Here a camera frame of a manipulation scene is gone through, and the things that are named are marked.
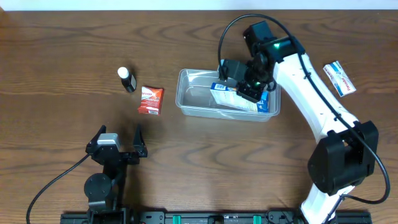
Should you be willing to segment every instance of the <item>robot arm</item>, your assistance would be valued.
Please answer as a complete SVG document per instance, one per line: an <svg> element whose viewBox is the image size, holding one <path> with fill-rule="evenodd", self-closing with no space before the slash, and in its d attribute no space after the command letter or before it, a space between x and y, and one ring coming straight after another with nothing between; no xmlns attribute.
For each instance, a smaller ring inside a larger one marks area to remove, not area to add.
<svg viewBox="0 0 398 224"><path fill-rule="evenodd" d="M373 173L375 160L347 127L337 120L312 87L298 54L302 56L305 68L320 93L343 120L362 135L375 153L377 128L371 121L361 124L343 108L319 78L297 39L277 39L265 22L251 25L243 36L253 59L245 65L234 60L224 60L220 68L220 79L235 79L238 83L237 94L252 102L258 101L258 96L261 96L265 87L272 91L274 88L270 86L275 86L276 83L293 99L318 144L308 162L313 185L300 210L310 224L325 223L335 216L335 208L341 202L340 195L347 194Z"/></svg>

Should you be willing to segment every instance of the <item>wood grain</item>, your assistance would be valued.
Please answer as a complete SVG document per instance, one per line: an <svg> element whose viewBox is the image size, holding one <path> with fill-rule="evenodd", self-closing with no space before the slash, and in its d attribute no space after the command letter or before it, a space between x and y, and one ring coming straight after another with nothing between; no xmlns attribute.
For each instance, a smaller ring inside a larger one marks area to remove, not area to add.
<svg viewBox="0 0 398 224"><path fill-rule="evenodd" d="M245 11L7 12L0 21L0 223L24 223L34 195L85 155L102 124L131 147L141 124L149 158L129 169L125 203L168 210L260 210L298 207L311 180L312 132L282 92L280 115L267 123L184 116L175 105L183 68L213 70L218 39ZM339 98L380 133L378 154L392 181L389 200L345 209L369 210L375 223L398 220L398 15L396 11L261 11L280 19L322 66L339 60L357 92ZM223 56L246 60L236 24ZM272 26L275 33L283 33ZM142 85L165 89L161 116L138 114L140 91L124 91L116 70L134 66ZM59 223L85 211L85 180L101 167L89 160L37 201L32 223ZM376 199L375 174L354 195Z"/></svg>

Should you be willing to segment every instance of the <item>red and white package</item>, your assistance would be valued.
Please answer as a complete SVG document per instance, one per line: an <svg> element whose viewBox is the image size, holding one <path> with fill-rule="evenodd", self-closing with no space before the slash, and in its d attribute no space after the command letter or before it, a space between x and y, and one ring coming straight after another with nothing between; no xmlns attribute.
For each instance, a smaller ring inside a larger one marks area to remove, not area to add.
<svg viewBox="0 0 398 224"><path fill-rule="evenodd" d="M163 100L163 89L143 86L141 90L141 105L138 107L138 113L159 116Z"/></svg>

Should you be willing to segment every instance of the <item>green connector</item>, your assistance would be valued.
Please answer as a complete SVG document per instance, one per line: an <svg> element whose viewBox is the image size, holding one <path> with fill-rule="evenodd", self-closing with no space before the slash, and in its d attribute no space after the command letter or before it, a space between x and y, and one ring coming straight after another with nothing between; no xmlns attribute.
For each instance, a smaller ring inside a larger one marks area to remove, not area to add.
<svg viewBox="0 0 398 224"><path fill-rule="evenodd" d="M173 215L173 224L181 224L181 216L180 215Z"/></svg>
<svg viewBox="0 0 398 224"><path fill-rule="evenodd" d="M260 215L253 216L253 224L261 224L261 216Z"/></svg>

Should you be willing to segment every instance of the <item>small bottle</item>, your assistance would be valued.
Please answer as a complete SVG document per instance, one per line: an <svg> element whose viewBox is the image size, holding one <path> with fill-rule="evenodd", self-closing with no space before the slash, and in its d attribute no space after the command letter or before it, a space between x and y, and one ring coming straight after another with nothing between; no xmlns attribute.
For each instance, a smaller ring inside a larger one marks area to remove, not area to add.
<svg viewBox="0 0 398 224"><path fill-rule="evenodd" d="M127 70L125 67L120 67L118 69L118 75L122 79L123 86L129 93L132 93L136 90L136 79L132 74L129 73L129 70Z"/></svg>

